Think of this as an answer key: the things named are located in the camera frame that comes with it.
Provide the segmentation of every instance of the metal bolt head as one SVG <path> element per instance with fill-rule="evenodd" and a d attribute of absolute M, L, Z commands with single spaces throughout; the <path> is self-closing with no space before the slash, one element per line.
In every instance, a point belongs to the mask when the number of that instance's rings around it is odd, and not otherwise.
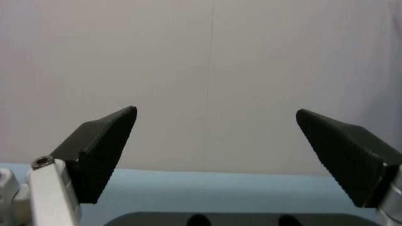
<path fill-rule="evenodd" d="M 50 155 L 46 155 L 35 159 L 32 162 L 31 167 L 33 170 L 37 170 L 53 163 L 55 163 L 55 159 Z"/>

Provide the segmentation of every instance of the white wall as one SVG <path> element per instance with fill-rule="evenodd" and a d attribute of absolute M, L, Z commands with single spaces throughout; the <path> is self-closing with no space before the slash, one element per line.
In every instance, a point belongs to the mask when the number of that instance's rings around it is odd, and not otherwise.
<path fill-rule="evenodd" d="M 125 168 L 326 174 L 299 108 L 402 150 L 393 26 L 385 0 L 1 0 L 0 160 L 127 105 Z"/>

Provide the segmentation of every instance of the black base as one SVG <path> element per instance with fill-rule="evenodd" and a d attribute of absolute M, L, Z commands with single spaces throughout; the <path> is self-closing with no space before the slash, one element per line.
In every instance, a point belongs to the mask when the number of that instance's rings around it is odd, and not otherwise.
<path fill-rule="evenodd" d="M 105 226 L 378 226 L 347 214 L 129 213 Z"/>

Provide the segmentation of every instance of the blue table surface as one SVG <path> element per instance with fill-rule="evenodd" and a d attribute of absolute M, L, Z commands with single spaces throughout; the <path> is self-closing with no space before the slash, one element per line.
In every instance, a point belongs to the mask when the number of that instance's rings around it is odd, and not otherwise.
<path fill-rule="evenodd" d="M 24 183 L 26 164 L 0 163 Z M 130 212 L 347 213 L 354 207 L 331 177 L 116 169 L 96 205 L 83 204 L 81 225 L 99 226 Z"/>

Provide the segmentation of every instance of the black gripper pad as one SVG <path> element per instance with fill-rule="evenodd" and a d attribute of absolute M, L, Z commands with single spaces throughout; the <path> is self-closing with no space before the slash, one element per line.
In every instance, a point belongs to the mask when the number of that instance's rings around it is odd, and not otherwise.
<path fill-rule="evenodd" d="M 321 163 L 353 203 L 377 207 L 402 163 L 402 154 L 361 126 L 305 109 L 297 112 L 296 119 Z"/>
<path fill-rule="evenodd" d="M 137 109 L 126 107 L 80 125 L 52 156 L 64 160 L 79 203 L 96 203 L 130 136 Z"/>

